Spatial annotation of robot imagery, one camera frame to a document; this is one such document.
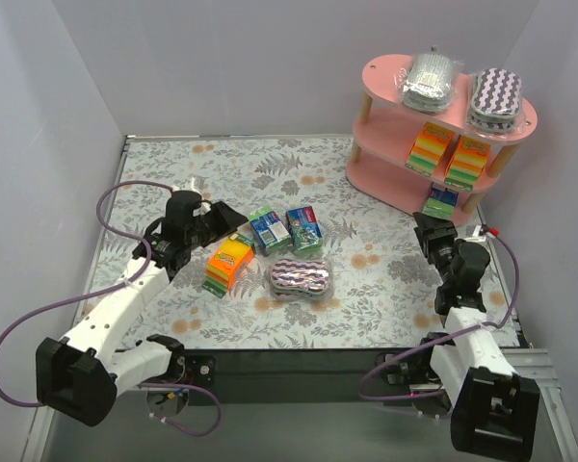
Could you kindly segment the orange boxed sponge pack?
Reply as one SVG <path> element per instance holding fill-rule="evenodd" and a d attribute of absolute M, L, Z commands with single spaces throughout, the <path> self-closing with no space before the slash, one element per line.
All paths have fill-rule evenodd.
<path fill-rule="evenodd" d="M 431 176 L 455 133 L 445 127 L 427 122 L 415 139 L 405 166 L 426 176 Z"/>
<path fill-rule="evenodd" d="M 250 264 L 254 254 L 254 241 L 240 233 L 231 234 L 208 260 L 202 288 L 223 298 Z"/>
<path fill-rule="evenodd" d="M 445 169 L 444 183 L 463 191 L 472 191 L 484 172 L 490 145 L 460 136 Z"/>

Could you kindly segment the green blue sponge pack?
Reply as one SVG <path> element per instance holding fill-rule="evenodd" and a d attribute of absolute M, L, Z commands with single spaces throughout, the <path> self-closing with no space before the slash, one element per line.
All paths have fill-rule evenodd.
<path fill-rule="evenodd" d="M 290 209 L 285 217 L 298 255 L 314 254 L 322 249 L 323 235 L 311 206 Z"/>
<path fill-rule="evenodd" d="M 431 183 L 421 212 L 433 218 L 451 220 L 459 201 L 459 193 Z"/>
<path fill-rule="evenodd" d="M 291 243 L 289 231 L 270 206 L 261 207 L 250 213 L 249 223 L 264 255 L 270 255 Z"/>

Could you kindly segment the silver scrubber sponge pack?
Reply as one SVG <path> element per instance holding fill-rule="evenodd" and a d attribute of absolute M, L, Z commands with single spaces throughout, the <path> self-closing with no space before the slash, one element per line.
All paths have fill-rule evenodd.
<path fill-rule="evenodd" d="M 456 97 L 456 85 L 464 62 L 435 49 L 409 58 L 395 75 L 400 102 L 420 113 L 444 113 Z"/>

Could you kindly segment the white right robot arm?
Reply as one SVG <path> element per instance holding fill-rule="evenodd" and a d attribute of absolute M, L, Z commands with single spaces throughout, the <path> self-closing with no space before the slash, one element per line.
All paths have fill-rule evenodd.
<path fill-rule="evenodd" d="M 434 307 L 446 332 L 433 347 L 430 367 L 451 402 L 453 447 L 500 461 L 528 461 L 540 391 L 494 339 L 480 292 L 490 255 L 481 244 L 459 238 L 450 220 L 420 212 L 413 217 L 420 248 L 442 279 Z"/>

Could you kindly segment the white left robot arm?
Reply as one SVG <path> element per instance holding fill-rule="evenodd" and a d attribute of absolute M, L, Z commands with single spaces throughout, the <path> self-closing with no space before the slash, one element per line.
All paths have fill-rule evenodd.
<path fill-rule="evenodd" d="M 61 339 L 46 338 L 38 346 L 38 401 L 95 426 L 117 397 L 137 385 L 184 384 L 186 353 L 179 341 L 154 334 L 126 351 L 118 346 L 144 308 L 190 262 L 193 250 L 230 236 L 247 220 L 223 201 L 173 192 L 164 215 L 148 225 L 133 250 L 119 289 L 103 296 Z"/>

